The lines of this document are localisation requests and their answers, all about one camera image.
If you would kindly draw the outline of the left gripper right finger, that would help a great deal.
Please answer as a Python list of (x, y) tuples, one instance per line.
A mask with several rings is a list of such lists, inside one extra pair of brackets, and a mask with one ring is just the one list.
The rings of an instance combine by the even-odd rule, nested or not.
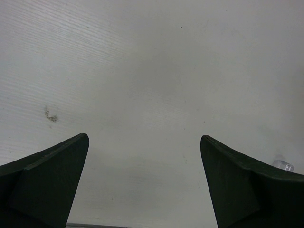
[(304, 177), (204, 135), (202, 163), (219, 228), (302, 228)]

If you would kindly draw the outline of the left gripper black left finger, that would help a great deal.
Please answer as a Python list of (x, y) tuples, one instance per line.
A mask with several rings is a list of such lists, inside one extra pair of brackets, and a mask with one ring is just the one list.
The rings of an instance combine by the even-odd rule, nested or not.
[(89, 148), (78, 134), (0, 167), (2, 228), (64, 228)]

